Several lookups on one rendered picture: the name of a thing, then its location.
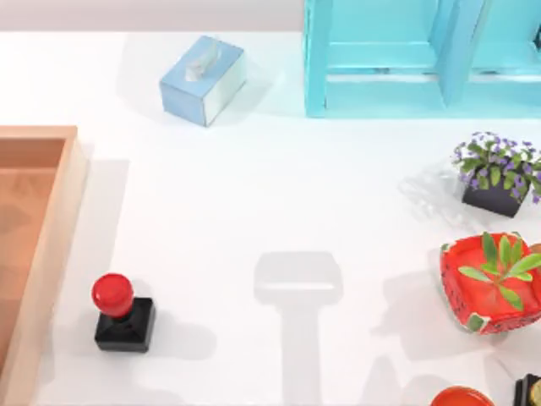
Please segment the light blue tissue box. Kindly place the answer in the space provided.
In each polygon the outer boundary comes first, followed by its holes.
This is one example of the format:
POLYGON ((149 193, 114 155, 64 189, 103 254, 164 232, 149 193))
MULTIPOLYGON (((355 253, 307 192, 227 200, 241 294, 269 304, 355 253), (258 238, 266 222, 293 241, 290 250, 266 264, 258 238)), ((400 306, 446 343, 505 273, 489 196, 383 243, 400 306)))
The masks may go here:
POLYGON ((247 80, 241 47, 201 36, 163 75, 163 110, 199 126, 210 126, 247 80))

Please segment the clear plastic tray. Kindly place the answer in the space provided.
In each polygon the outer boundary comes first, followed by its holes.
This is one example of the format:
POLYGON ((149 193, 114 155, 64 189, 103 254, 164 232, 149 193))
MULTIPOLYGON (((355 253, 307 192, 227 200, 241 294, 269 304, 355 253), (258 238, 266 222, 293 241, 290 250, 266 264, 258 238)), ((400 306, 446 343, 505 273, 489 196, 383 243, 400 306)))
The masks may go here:
POLYGON ((415 176, 402 179, 397 188, 419 220, 439 217, 454 223, 462 217, 463 183, 452 170, 424 169, 415 176))

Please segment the light blue rack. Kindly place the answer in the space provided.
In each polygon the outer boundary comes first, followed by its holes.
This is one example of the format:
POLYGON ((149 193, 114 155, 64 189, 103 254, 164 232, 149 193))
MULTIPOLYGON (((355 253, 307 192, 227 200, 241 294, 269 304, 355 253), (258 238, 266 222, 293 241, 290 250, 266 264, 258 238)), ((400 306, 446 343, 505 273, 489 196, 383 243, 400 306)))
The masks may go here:
POLYGON ((304 0, 314 118, 541 118, 541 0, 304 0))

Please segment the red and black stamp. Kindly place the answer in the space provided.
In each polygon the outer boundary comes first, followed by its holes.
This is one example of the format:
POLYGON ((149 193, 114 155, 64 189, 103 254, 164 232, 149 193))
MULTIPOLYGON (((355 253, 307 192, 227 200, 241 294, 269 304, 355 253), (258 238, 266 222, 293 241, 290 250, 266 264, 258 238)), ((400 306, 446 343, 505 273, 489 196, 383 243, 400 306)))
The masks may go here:
POLYGON ((133 285, 123 274, 107 273, 91 289, 100 311, 94 341, 102 351, 141 353, 149 351, 156 320, 150 297, 134 295, 133 285))

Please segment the purple flowers in black pot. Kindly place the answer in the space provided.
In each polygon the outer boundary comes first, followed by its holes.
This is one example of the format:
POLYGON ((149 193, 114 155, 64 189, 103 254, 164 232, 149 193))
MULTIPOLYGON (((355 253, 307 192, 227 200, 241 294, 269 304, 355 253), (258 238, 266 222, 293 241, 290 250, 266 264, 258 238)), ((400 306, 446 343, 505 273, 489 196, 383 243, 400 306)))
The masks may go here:
POLYGON ((493 132, 475 132, 453 150, 465 189, 462 202, 513 218, 524 200, 541 205, 541 147, 493 132))

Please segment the red pot with green plant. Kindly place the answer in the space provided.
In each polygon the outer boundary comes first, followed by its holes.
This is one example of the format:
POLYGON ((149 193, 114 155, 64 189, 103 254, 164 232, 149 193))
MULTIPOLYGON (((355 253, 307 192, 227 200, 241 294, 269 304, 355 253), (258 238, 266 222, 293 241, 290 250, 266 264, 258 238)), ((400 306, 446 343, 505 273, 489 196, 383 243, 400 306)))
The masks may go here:
POLYGON ((518 233, 443 244, 440 279, 452 313, 470 332, 508 332, 541 320, 541 251, 518 233))

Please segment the salmon-coloured shallow box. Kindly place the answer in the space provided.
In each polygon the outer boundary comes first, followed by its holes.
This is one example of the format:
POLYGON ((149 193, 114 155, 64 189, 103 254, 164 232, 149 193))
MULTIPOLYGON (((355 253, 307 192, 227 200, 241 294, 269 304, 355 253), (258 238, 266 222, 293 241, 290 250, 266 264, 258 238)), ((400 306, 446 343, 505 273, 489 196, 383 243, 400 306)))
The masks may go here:
POLYGON ((31 406, 88 161, 72 125, 0 125, 0 406, 31 406))

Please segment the red round object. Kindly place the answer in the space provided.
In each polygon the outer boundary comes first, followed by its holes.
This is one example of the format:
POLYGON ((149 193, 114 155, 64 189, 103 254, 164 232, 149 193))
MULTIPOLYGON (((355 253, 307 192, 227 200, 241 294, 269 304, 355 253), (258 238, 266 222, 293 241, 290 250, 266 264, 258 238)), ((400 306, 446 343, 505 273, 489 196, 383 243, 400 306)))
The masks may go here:
POLYGON ((452 386, 436 394, 429 406, 495 406, 495 404, 476 389, 452 386))

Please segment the black and yellow object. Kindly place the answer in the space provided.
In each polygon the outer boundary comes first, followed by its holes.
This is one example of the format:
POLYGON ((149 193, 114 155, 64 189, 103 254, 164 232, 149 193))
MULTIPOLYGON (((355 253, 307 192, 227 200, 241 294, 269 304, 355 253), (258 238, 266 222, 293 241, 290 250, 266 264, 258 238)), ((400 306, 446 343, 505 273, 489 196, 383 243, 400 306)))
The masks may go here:
POLYGON ((513 406, 541 406, 541 376, 526 374, 516 381, 513 406))

